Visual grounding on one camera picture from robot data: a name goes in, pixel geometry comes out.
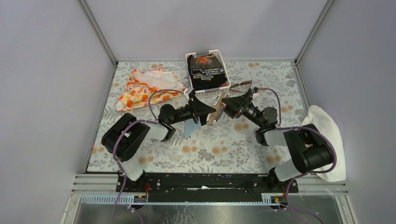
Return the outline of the light blue cleaning cloth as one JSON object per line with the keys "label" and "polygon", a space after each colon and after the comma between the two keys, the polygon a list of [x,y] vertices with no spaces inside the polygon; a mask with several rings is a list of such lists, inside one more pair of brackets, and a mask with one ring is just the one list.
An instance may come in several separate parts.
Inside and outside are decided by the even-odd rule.
{"label": "light blue cleaning cloth", "polygon": [[189,119],[185,122],[184,126],[184,136],[188,138],[191,136],[196,130],[198,130],[201,127],[200,121],[198,123],[195,123],[193,119]]}

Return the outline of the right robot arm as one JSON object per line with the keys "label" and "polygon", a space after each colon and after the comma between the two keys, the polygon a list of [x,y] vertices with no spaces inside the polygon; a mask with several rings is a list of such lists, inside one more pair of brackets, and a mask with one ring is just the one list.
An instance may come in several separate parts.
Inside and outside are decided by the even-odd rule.
{"label": "right robot arm", "polygon": [[291,159],[268,173],[270,190],[280,192],[286,187],[286,181],[308,173],[324,174],[335,169],[335,148],[314,124],[279,127],[280,111],[274,107],[259,110],[252,102],[256,94],[256,90],[248,90],[243,95],[224,98],[222,103],[225,105],[225,114],[230,118],[244,116],[259,127],[255,131],[259,144],[288,148]]}

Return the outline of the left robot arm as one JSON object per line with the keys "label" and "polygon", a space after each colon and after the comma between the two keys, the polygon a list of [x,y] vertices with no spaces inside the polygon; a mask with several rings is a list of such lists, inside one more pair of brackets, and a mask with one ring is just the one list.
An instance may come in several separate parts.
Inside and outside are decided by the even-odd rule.
{"label": "left robot arm", "polygon": [[162,105],[155,121],[137,119],[131,113],[125,113],[103,135],[101,144],[112,154],[132,191],[141,191],[145,185],[144,170],[135,156],[145,139],[167,141],[176,131],[173,124],[192,120],[203,126],[206,117],[216,112],[215,108],[201,102],[194,90],[187,92],[187,99],[188,103],[178,109],[170,104]]}

